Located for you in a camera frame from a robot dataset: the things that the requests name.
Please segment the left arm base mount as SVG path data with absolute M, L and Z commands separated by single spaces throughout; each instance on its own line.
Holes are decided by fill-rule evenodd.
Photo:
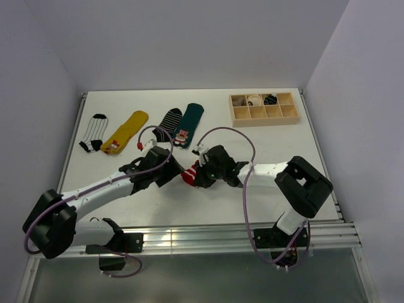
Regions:
M 142 261 L 134 254 L 143 250 L 143 233 L 123 233 L 113 236 L 104 246 L 92 244 L 85 248 L 86 254 L 97 254 L 98 267 L 104 275 L 113 278 L 127 278 L 138 274 Z M 138 268 L 132 273 L 119 273 L 130 261 L 134 261 Z

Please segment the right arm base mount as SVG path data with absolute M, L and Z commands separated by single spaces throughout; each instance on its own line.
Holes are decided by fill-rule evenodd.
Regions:
M 267 264 L 289 270 L 295 267 L 299 262 L 298 248 L 305 247 L 304 254 L 309 252 L 311 244 L 311 228 L 300 227 L 292 235 L 287 235 L 278 227 L 254 229 L 253 241 L 257 250 L 261 249 L 282 249 L 279 252 L 270 252 L 270 259 Z

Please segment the dark green reindeer sock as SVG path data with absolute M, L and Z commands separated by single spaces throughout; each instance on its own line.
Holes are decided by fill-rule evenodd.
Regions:
M 174 146 L 183 149 L 189 147 L 204 111 L 200 104 L 187 105 L 186 111 L 172 135 Z

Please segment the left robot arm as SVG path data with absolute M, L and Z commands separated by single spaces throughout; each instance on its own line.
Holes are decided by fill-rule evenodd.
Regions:
M 28 254 L 53 259 L 71 246 L 90 253 L 139 253 L 143 238 L 130 236 L 110 218 L 84 222 L 89 213 L 150 184 L 164 186 L 184 171 L 172 152 L 154 146 L 145 155 L 123 165 L 112 175 L 75 191 L 44 192 L 23 224 Z

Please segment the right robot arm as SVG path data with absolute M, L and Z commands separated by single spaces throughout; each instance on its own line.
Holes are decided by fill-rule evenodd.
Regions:
M 230 187 L 277 187 L 282 192 L 289 206 L 273 231 L 274 241 L 280 246 L 294 240 L 295 231 L 305 220 L 316 216 L 333 192 L 331 181 L 300 156 L 288 162 L 254 164 L 236 162 L 222 145 L 199 145 L 192 152 L 199 157 L 194 168 L 194 187 L 207 189 L 222 180 Z

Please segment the red white santa sock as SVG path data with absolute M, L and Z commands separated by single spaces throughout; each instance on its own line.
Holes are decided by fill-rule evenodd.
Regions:
M 182 180 L 189 184 L 192 187 L 196 187 L 196 177 L 199 168 L 199 160 L 195 161 L 195 163 L 184 172 L 181 173 Z

